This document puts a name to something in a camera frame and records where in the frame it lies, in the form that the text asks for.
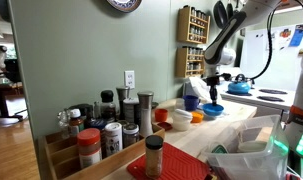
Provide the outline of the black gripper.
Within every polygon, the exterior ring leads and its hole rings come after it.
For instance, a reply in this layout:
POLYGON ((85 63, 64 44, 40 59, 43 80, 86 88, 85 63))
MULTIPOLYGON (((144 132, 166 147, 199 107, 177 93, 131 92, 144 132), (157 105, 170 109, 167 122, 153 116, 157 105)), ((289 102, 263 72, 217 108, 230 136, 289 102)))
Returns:
POLYGON ((220 77, 222 77, 226 81, 229 81, 231 79, 231 75, 229 73, 223 73, 221 75, 214 75, 212 77, 207 77, 206 78, 206 83, 210 87, 210 89, 209 89, 210 98, 211 98, 212 104, 214 106, 217 105, 218 92, 217 92, 216 86, 220 82, 220 80, 219 80, 220 77))

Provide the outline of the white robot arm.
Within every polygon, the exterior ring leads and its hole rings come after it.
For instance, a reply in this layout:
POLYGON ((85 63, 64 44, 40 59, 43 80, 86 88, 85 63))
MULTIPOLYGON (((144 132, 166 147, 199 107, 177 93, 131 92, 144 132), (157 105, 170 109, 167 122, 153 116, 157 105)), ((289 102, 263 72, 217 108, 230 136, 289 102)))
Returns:
MULTIPOLYGON (((226 43, 240 29, 260 23, 268 15, 272 15, 282 2, 283 0, 248 0, 244 7, 227 21, 214 41, 206 48, 204 54, 206 82, 210 87, 210 99, 214 105, 217 104, 216 86, 220 78, 217 67, 228 65, 228 62, 222 58, 223 48, 226 43)), ((300 157, 303 157, 303 60, 301 68, 294 102, 290 107, 289 117, 286 122, 285 133, 290 149, 300 157)))

